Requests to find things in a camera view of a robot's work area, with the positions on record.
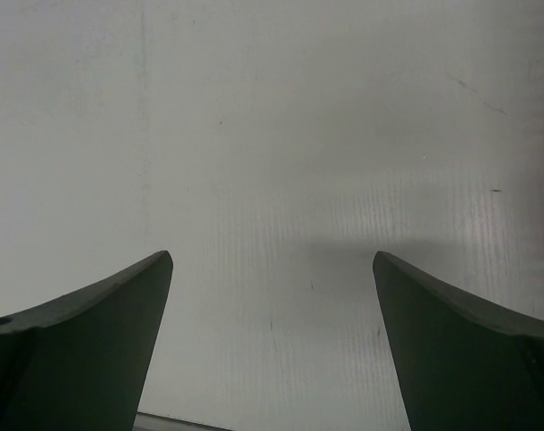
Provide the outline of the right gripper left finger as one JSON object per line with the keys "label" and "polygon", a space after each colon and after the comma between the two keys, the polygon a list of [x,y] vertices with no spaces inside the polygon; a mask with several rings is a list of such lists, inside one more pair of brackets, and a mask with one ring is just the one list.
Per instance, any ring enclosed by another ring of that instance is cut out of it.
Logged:
{"label": "right gripper left finger", "polygon": [[0,430],[130,430],[168,299],[168,251],[0,317]]}

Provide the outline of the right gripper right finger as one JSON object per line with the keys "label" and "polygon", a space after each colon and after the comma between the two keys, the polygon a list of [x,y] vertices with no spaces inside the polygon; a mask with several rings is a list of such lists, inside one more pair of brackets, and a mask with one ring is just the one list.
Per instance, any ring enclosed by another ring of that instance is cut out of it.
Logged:
{"label": "right gripper right finger", "polygon": [[379,251],[373,274],[413,430],[544,430],[544,321]]}

